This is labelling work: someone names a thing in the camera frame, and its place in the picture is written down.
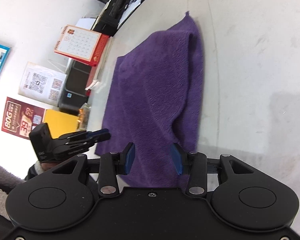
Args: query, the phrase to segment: purple towel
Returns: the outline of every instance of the purple towel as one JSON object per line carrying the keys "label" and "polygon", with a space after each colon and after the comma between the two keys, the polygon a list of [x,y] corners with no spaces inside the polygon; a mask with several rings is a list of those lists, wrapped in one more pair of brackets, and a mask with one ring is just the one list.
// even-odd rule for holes
{"label": "purple towel", "polygon": [[199,30],[186,14],[168,29],[151,34],[117,59],[102,126],[112,135],[96,154],[136,145],[127,176],[132,187],[182,187],[170,146],[196,149],[202,104],[203,56]]}

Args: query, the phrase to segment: qr code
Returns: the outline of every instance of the qr code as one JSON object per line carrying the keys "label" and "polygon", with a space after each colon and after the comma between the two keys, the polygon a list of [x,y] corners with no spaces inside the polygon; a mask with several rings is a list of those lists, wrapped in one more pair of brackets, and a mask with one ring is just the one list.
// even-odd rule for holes
{"label": "qr code", "polygon": [[37,91],[40,94],[42,94],[46,83],[47,83],[47,77],[39,75],[37,73],[33,73],[29,89]]}
{"label": "qr code", "polygon": [[42,120],[42,117],[40,115],[34,115],[33,117],[33,123],[34,124],[41,124],[41,120]]}
{"label": "qr code", "polygon": [[50,93],[49,93],[49,99],[51,100],[54,100],[54,101],[57,101],[59,98],[59,91],[56,91],[56,90],[50,90]]}
{"label": "qr code", "polygon": [[52,88],[60,90],[61,86],[62,86],[62,81],[54,78],[52,83]]}

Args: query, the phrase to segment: metal bolt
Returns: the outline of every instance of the metal bolt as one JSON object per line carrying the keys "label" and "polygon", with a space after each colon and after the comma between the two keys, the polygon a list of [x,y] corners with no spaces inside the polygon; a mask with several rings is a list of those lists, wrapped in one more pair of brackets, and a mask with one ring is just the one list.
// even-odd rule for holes
{"label": "metal bolt", "polygon": [[189,192],[193,195],[199,195],[204,193],[204,189],[202,187],[191,187]]}
{"label": "metal bolt", "polygon": [[100,191],[103,194],[112,194],[112,193],[116,192],[116,190],[117,189],[115,187],[113,187],[113,186],[104,186],[104,187],[101,188]]}

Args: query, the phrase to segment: person's hand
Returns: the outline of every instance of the person's hand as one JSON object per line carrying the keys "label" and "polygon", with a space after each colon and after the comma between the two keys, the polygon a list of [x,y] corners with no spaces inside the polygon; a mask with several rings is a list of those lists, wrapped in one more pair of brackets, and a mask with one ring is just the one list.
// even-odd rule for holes
{"label": "person's hand", "polygon": [[47,171],[47,170],[57,166],[58,164],[60,164],[60,162],[58,162],[58,163],[41,163],[41,168],[44,171]]}

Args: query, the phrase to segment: calendar spiral binding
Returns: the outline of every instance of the calendar spiral binding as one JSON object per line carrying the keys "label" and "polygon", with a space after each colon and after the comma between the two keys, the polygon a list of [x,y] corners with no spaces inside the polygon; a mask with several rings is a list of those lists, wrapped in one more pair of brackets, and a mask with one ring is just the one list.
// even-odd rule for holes
{"label": "calendar spiral binding", "polygon": [[[68,28],[68,25],[67,25],[66,27],[63,28],[63,31],[62,31],[62,33],[61,33],[62,35],[65,34],[67,28]],[[57,49],[58,49],[60,42],[61,42],[61,41],[58,41],[58,42],[57,42],[57,44],[54,46],[54,50],[57,50]]]}

